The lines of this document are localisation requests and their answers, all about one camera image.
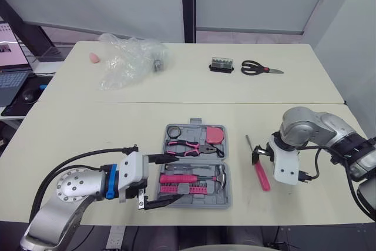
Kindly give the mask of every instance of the hammer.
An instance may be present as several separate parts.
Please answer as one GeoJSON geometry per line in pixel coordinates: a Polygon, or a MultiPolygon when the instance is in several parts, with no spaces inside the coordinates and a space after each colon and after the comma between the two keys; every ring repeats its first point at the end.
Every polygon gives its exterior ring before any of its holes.
{"type": "Polygon", "coordinates": [[[224,172],[224,165],[219,165],[219,175],[217,176],[196,176],[196,175],[161,175],[160,183],[192,183],[200,180],[213,180],[221,184],[220,190],[226,184],[226,174],[224,172]]]}

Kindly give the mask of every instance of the mouse pad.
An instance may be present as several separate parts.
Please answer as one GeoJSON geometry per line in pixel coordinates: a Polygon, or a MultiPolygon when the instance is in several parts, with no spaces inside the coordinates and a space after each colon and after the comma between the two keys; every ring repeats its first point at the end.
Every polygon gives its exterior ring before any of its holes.
{"type": "Polygon", "coordinates": [[[2,111],[1,116],[26,116],[31,107],[33,107],[33,104],[24,104],[22,101],[22,93],[27,89],[38,89],[40,85],[47,85],[51,79],[51,76],[35,76],[28,78],[19,92],[17,92],[12,103],[2,111]]]}

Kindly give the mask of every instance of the power strip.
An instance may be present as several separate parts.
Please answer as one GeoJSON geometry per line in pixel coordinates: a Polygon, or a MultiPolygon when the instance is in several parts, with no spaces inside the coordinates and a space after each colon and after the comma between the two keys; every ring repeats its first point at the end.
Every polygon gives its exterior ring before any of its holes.
{"type": "Polygon", "coordinates": [[[111,226],[110,234],[108,236],[106,249],[122,248],[123,238],[125,233],[125,226],[111,226]]]}

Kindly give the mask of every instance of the black pole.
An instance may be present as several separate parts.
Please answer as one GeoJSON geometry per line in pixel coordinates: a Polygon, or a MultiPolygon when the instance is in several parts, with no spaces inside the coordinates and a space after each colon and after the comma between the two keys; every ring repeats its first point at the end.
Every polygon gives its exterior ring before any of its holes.
{"type": "Polygon", "coordinates": [[[56,48],[45,31],[40,26],[26,24],[6,0],[0,0],[0,16],[34,56],[53,52],[56,60],[63,60],[62,56],[56,54],[56,48]]]}
{"type": "Polygon", "coordinates": [[[184,41],[196,43],[196,0],[182,0],[184,41]]]}

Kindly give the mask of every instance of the toolbox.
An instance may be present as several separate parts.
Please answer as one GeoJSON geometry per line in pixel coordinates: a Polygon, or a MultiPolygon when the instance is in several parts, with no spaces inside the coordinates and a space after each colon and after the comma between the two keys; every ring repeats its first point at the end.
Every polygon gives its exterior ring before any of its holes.
{"type": "Polygon", "coordinates": [[[161,165],[157,197],[184,194],[168,207],[226,209],[231,206],[230,169],[225,163],[229,149],[224,126],[202,125],[199,118],[191,118],[190,124],[169,124],[164,134],[163,152],[172,155],[175,152],[179,161],[161,165]],[[221,132],[223,140],[209,144],[208,129],[210,136],[221,132]],[[183,145],[185,142],[195,148],[183,145]]]}

